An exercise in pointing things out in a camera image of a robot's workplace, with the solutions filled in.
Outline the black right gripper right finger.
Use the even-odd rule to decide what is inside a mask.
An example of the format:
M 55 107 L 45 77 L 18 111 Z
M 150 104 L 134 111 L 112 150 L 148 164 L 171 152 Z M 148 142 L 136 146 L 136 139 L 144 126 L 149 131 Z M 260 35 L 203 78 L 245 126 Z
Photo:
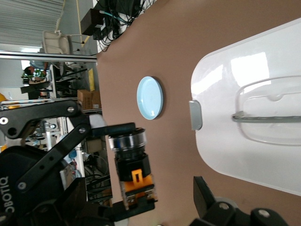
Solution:
M 231 199 L 215 197 L 203 177 L 193 178 L 193 199 L 199 217 L 193 226 L 286 226 L 275 211 L 255 208 L 249 214 L 239 209 Z

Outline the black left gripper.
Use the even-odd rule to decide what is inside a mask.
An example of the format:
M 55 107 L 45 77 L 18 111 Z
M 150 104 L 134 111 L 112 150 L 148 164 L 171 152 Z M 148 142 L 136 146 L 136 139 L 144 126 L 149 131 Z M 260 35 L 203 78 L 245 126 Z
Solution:
M 135 131 L 135 123 L 95 127 L 73 100 L 31 105 L 0 113 L 0 130 L 10 139 L 26 138 L 43 119 L 68 117 L 74 129 L 46 154 L 31 146 L 13 146 L 0 154 L 0 224 L 69 226 L 63 211 L 63 158 L 90 135 Z

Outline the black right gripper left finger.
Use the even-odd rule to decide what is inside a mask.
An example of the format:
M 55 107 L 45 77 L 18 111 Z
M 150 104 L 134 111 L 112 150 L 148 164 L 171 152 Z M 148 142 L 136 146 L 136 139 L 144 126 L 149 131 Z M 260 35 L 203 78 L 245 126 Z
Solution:
M 66 189 L 59 179 L 44 179 L 23 194 L 28 198 L 26 214 L 32 226 L 87 226 L 94 216 L 84 178 L 76 178 Z

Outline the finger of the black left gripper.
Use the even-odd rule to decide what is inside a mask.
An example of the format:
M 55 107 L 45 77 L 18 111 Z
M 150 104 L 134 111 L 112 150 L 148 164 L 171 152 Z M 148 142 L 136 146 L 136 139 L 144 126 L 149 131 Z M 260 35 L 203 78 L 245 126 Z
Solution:
M 136 215 L 148 212 L 155 209 L 155 203 L 140 202 L 138 205 L 134 205 L 133 208 L 126 210 L 123 202 L 114 203 L 112 207 L 106 208 L 103 211 L 103 216 L 109 221 L 121 221 Z

